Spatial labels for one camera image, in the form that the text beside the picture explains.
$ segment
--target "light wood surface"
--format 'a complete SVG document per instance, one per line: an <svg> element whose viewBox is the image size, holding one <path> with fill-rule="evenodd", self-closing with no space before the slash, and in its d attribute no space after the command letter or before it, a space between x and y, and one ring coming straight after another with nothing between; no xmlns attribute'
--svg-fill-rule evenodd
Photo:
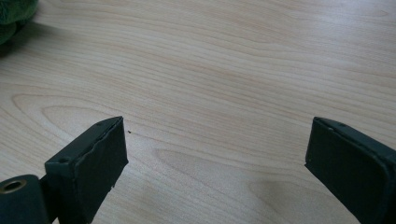
<svg viewBox="0 0 396 224"><path fill-rule="evenodd" d="M0 180L124 116L93 223L358 223L304 168L312 118L396 148L393 0L41 0L0 50Z"/></svg>

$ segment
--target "screw hole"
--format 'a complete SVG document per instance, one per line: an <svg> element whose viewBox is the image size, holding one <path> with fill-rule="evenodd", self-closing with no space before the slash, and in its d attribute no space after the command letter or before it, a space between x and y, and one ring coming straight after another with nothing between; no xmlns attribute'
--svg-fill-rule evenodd
<svg viewBox="0 0 396 224"><path fill-rule="evenodd" d="M14 191L23 188L25 185L26 185L26 180L14 180L7 183L2 188L0 188L0 193L3 194L12 193Z"/></svg>
<svg viewBox="0 0 396 224"><path fill-rule="evenodd" d="M70 159L67 158L67 157L63 157L63 158L60 158L60 159L59 159L59 163L66 163L66 162L68 162L68 161L70 161Z"/></svg>

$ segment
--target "metal ring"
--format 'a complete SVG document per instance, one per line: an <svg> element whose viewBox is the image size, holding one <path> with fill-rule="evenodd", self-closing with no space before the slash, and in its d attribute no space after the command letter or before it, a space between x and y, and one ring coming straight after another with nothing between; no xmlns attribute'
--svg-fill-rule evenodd
<svg viewBox="0 0 396 224"><path fill-rule="evenodd" d="M15 192L19 189L22 189L27 184L27 181L24 179L13 180L11 182L6 183L4 186L0 188L0 194L8 194Z"/></svg>

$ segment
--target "wooden table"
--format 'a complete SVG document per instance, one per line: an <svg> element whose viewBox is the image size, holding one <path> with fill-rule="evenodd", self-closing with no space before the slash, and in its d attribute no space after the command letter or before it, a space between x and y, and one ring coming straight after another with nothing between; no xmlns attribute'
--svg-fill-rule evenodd
<svg viewBox="0 0 396 224"><path fill-rule="evenodd" d="M304 168L312 118L396 148L391 0L41 0L0 50L0 180L124 117L93 223L358 223Z"/></svg>

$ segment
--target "green plush toy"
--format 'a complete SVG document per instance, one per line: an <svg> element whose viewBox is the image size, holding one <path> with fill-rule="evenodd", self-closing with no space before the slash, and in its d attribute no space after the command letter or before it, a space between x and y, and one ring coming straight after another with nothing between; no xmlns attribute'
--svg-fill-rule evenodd
<svg viewBox="0 0 396 224"><path fill-rule="evenodd" d="M0 0L0 45L35 14L38 0Z"/></svg>

